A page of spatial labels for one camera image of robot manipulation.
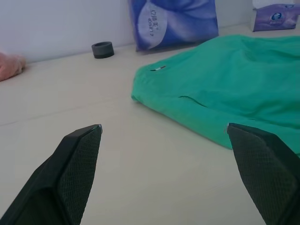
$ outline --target roll of tape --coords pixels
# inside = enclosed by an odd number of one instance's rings
[[[92,45],[95,59],[104,59],[114,55],[113,44],[110,41]]]

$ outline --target white table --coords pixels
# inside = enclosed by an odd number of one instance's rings
[[[245,25],[222,35],[271,37]],[[130,98],[135,71],[178,52],[133,46],[34,63],[0,83],[0,215],[63,136],[101,123],[97,171],[83,225],[263,225],[231,150]]]

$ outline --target green towel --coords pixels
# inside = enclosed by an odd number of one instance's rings
[[[300,153],[300,37],[218,37],[140,68],[132,99],[231,148],[238,123]]]

